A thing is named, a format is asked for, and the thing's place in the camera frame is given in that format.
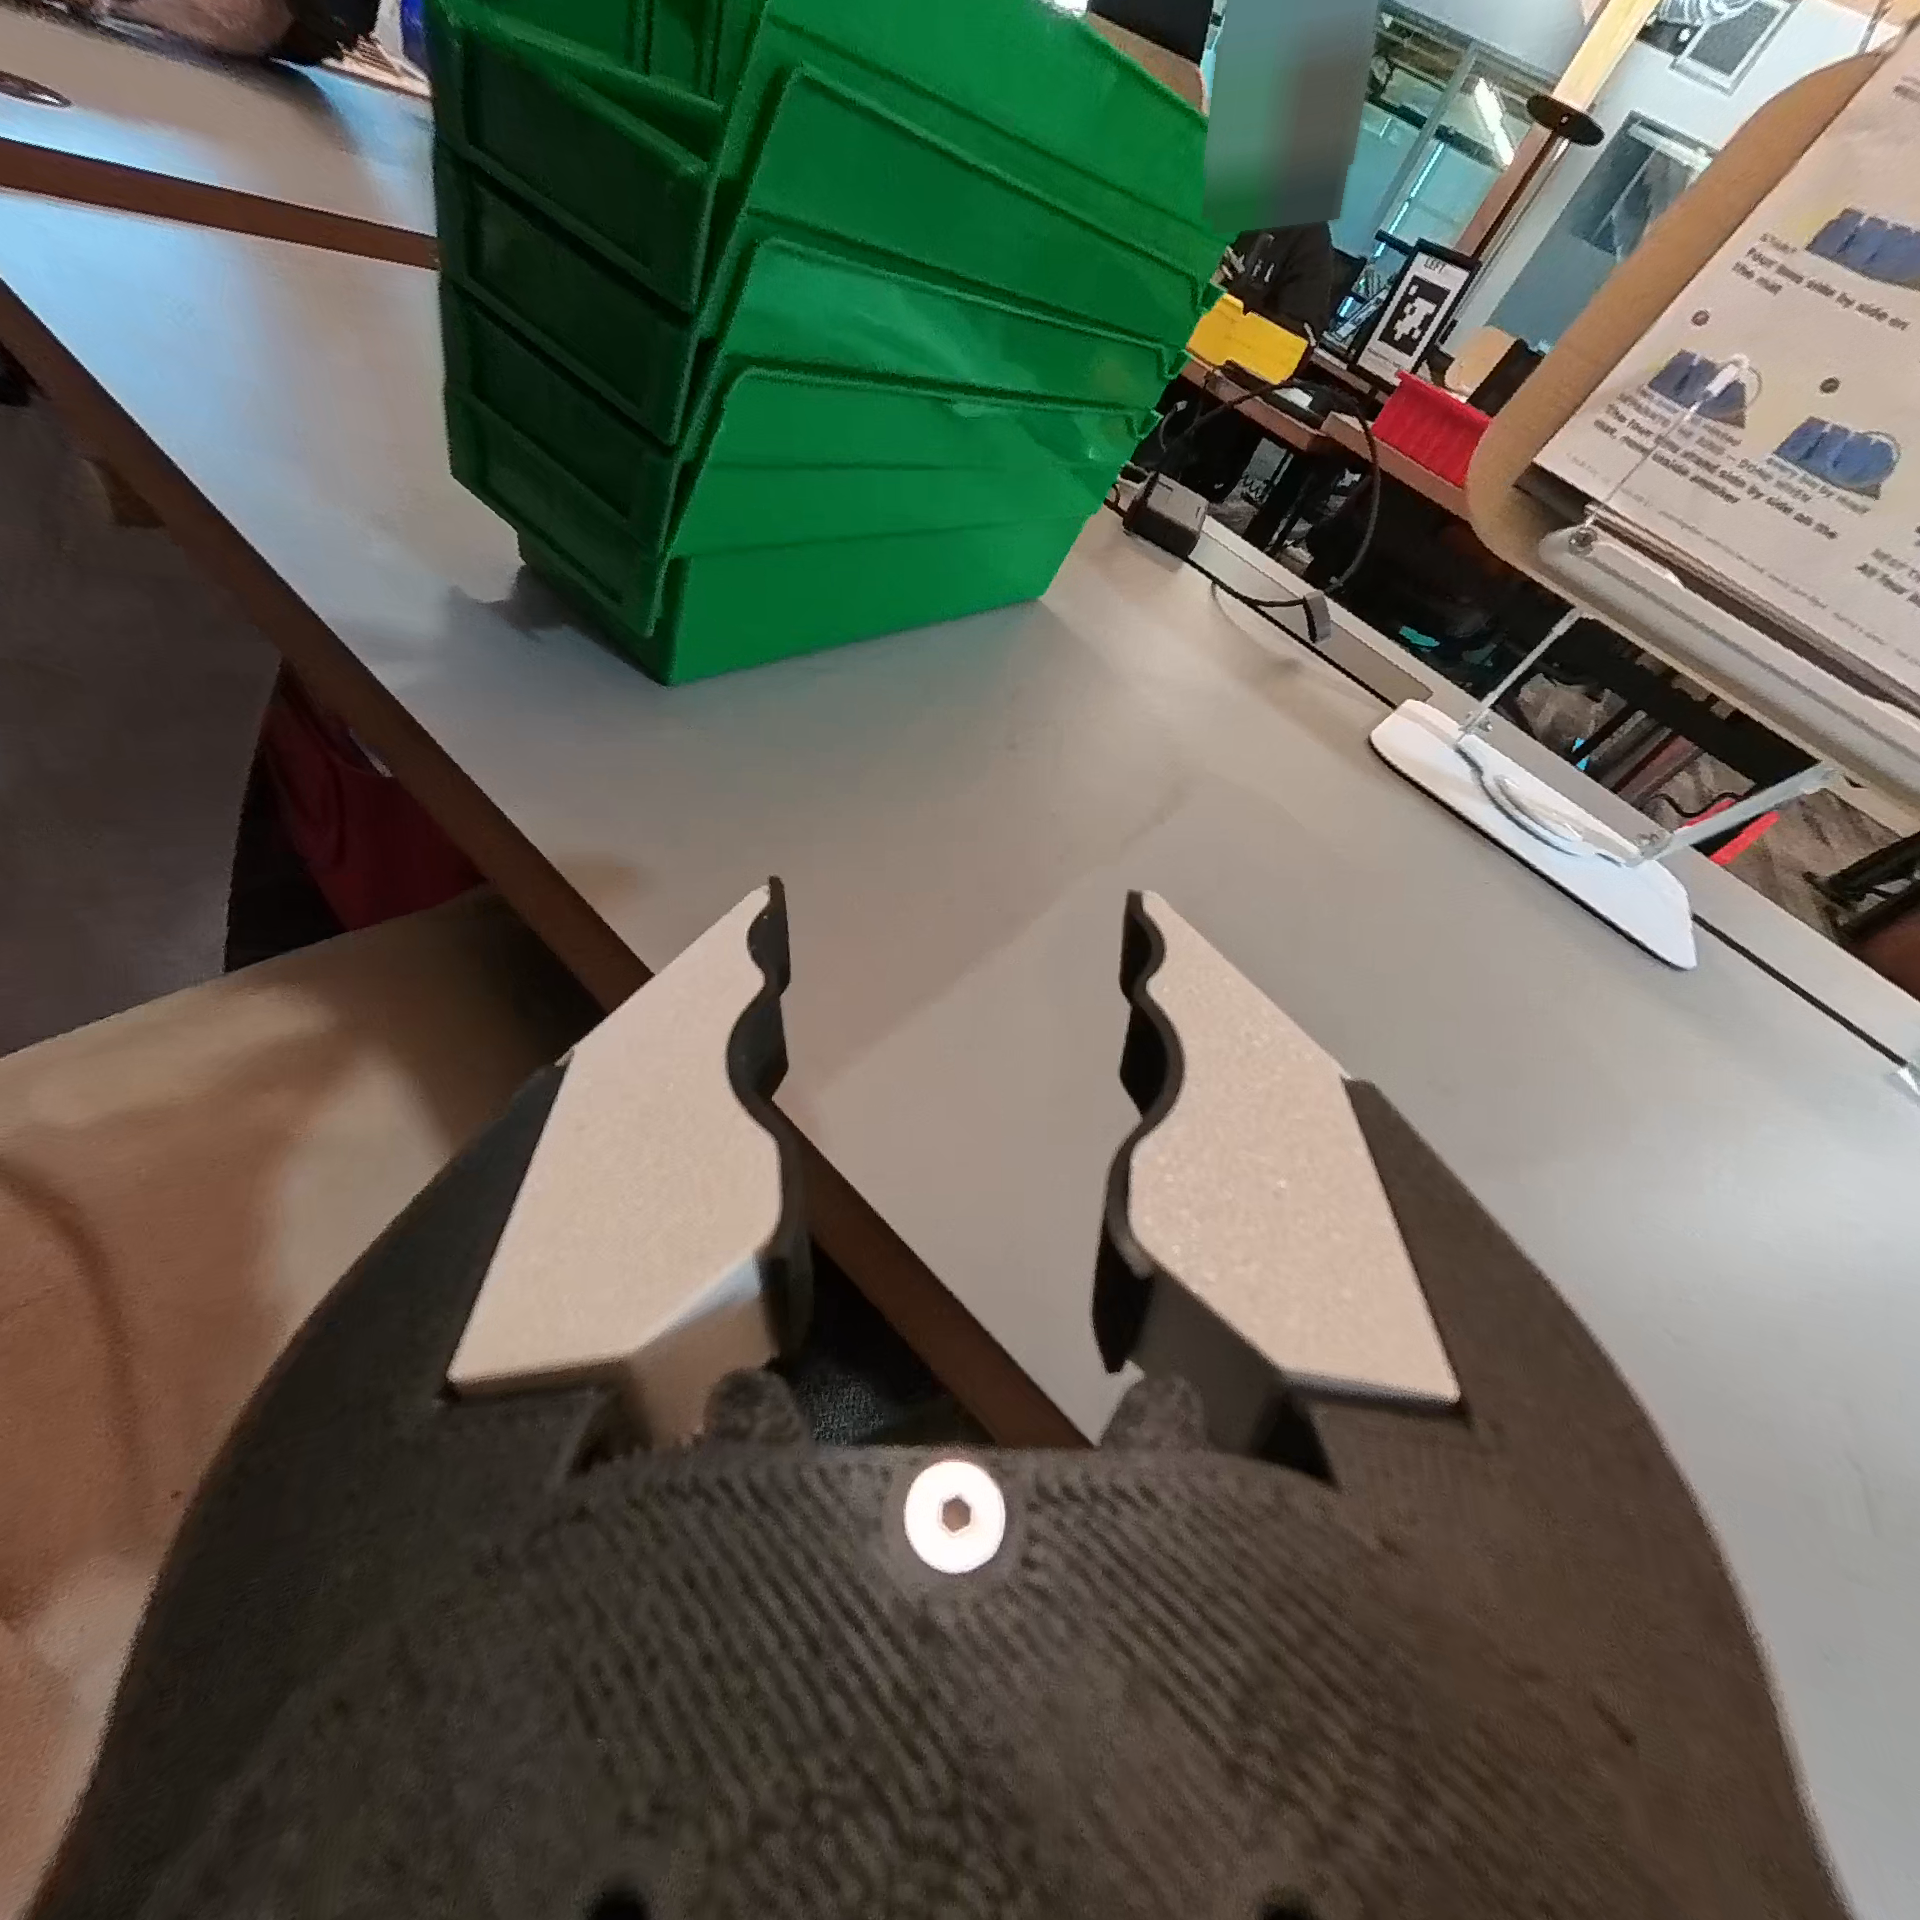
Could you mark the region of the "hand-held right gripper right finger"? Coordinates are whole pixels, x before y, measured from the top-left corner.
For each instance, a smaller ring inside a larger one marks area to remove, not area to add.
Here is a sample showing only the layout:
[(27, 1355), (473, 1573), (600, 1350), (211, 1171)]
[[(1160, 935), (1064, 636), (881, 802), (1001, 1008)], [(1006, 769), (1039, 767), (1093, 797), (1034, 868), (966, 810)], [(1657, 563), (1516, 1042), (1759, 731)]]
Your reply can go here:
[(1316, 1438), (1319, 1407), (1459, 1416), (1355, 1083), (1157, 893), (1123, 903), (1118, 988), (1136, 1120), (1093, 1265), (1108, 1374), (1187, 1388), (1209, 1438)]

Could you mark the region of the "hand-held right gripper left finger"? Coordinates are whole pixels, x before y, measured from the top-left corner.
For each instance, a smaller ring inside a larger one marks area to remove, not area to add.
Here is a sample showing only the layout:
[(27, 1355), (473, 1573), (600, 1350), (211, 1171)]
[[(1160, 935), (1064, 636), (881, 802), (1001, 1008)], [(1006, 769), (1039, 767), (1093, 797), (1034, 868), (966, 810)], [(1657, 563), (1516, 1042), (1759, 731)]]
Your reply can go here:
[(799, 1141), (778, 1111), (791, 978), (780, 879), (562, 1060), (452, 1349), (466, 1402), (601, 1388), (651, 1448), (789, 1356), (811, 1308)]

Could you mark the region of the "grey desk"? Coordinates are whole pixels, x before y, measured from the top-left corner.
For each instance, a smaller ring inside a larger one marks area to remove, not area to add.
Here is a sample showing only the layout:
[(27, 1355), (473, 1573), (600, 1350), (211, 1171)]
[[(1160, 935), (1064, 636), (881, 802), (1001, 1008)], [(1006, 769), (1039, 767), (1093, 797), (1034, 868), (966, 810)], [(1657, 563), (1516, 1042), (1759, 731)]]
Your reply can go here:
[(1718, 1531), (1836, 1878), (1915, 1916), (1915, 1003), (1682, 865), (1673, 973), (1374, 754), (1355, 684), (1100, 514), (1041, 601), (664, 689), (450, 477), (422, 271), (3, 194), (3, 342), (601, 1005), (769, 877), (832, 1257), (998, 1438), (1093, 1437), (1123, 899), (1371, 1083)]

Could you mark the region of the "dark red cloth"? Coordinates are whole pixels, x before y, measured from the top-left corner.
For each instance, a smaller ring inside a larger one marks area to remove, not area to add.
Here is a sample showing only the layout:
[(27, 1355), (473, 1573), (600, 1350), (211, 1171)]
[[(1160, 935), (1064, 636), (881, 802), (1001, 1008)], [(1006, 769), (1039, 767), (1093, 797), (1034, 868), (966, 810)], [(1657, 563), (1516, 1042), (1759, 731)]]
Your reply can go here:
[(432, 910), (481, 885), (385, 764), (279, 668), (242, 800), (224, 971)]

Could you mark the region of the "white stand with wooden board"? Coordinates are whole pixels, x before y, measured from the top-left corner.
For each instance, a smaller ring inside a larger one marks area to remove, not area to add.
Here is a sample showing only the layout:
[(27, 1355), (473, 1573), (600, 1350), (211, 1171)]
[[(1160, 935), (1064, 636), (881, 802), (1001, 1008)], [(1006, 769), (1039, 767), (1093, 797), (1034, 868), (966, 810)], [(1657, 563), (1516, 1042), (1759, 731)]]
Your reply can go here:
[[(1558, 413), (1546, 405), (1547, 420), (1534, 426), (1525, 393), (1556, 349), (1483, 435), (1466, 494), (1476, 539), (1561, 598), (1567, 612), (1469, 717), (1447, 721), (1436, 707), (1407, 701), (1374, 729), (1370, 744), (1404, 781), (1648, 957), (1691, 971), (1694, 910), (1673, 871), (1680, 852), (1840, 777), (1915, 806), (1918, 638), (1915, 701), (1891, 699), (1885, 684), (1859, 676), (1851, 663), (1668, 564), (1614, 516), (1546, 482), (1525, 456), (1540, 450)], [(1614, 828), (1561, 797), (1491, 743), (1491, 719), (1499, 697), (1521, 684), (1580, 619), (1595, 620), (1790, 740), (1810, 756), (1810, 767), (1762, 781), (1742, 802), (1676, 828)]]

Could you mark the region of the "person's beige trouser leg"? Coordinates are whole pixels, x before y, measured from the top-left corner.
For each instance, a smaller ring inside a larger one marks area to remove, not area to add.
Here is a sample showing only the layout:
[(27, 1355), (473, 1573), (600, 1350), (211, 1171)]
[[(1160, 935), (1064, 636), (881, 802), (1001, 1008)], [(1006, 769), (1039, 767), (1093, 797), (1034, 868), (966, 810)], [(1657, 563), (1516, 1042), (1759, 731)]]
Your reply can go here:
[(31, 1910), (239, 1410), (347, 1267), (601, 1015), (473, 893), (3, 1059), (3, 1916)]

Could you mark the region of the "background wooden table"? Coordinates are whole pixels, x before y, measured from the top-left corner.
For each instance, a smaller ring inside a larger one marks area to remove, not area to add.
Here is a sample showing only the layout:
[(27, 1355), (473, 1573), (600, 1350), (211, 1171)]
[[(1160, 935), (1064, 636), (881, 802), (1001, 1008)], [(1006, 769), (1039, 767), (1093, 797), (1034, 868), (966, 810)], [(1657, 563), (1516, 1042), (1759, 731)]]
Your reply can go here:
[(1200, 394), (1223, 399), (1227, 406), (1243, 419), (1255, 420), (1266, 438), (1278, 441), (1308, 459), (1332, 460), (1337, 456), (1366, 469), (1374, 456), (1378, 456), (1383, 479), (1418, 494), (1459, 523), (1473, 523), (1469, 497), (1464, 486), (1454, 485), (1445, 477), (1409, 459), (1397, 445), (1379, 443), (1379, 438), (1370, 441), (1368, 426), (1351, 417), (1329, 414), (1319, 424), (1302, 422), (1283, 408), (1243, 393), (1232, 379), (1201, 359), (1187, 357), (1177, 379)]

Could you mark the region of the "red plastic bin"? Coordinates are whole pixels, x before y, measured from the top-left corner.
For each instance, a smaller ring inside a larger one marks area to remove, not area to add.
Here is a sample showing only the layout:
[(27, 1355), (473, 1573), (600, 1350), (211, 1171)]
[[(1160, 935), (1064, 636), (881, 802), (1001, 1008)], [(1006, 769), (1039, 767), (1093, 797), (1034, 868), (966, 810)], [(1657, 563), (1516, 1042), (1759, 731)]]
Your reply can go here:
[(1404, 374), (1371, 420), (1371, 436), (1424, 473), (1464, 490), (1491, 417), (1422, 377)]

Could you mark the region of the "yellow plastic bin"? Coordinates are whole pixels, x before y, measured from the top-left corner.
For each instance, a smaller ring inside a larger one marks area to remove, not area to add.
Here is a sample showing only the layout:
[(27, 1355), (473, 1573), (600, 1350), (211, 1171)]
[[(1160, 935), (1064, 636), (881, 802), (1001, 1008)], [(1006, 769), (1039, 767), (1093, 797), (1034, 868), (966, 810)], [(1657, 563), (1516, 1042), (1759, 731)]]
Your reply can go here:
[(1232, 295), (1218, 295), (1198, 319), (1186, 350), (1193, 362), (1237, 366), (1255, 383), (1283, 383), (1305, 361), (1311, 342)]

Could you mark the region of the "black and white marker sign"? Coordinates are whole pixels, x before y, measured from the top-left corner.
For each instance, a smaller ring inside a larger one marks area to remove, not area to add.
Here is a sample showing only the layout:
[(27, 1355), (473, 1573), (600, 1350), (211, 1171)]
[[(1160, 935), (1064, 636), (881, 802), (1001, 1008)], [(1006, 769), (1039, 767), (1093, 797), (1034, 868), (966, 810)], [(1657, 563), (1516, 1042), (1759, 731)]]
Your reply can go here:
[(1473, 252), (1419, 240), (1388, 288), (1378, 321), (1351, 354), (1354, 372), (1375, 386), (1419, 374), (1456, 308), (1473, 288), (1482, 260)]

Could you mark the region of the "printed instruction sheet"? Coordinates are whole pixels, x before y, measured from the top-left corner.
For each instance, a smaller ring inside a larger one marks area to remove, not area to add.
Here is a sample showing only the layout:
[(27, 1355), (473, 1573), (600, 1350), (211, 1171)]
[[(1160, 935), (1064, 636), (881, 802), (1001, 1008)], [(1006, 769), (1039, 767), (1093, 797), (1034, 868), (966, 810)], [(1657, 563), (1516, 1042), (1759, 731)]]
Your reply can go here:
[(1528, 466), (1915, 703), (1915, 29), (1766, 105), (1523, 400)]

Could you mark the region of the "brown pole with black disc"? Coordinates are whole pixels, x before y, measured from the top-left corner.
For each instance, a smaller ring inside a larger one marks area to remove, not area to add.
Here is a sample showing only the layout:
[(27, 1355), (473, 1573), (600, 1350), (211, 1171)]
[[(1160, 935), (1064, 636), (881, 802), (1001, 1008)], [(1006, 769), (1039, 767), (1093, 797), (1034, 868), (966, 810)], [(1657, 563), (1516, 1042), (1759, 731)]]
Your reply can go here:
[(1654, 9), (1654, 2), (1580, 6), (1581, 40), (1558, 80), (1525, 100), (1529, 131), (1461, 233), (1461, 252), (1487, 262), (1547, 167), (1569, 147), (1592, 149), (1601, 142), (1604, 133), (1592, 109)]

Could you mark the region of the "wooden board on small stand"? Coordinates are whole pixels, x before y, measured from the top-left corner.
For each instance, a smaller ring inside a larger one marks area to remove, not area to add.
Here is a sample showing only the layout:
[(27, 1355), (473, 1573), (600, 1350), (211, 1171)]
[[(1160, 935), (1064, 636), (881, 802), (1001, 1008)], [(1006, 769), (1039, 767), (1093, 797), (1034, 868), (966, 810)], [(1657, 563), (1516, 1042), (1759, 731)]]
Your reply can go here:
[(1200, 115), (1207, 111), (1201, 61), (1211, 2), (1087, 2), (1095, 30)]

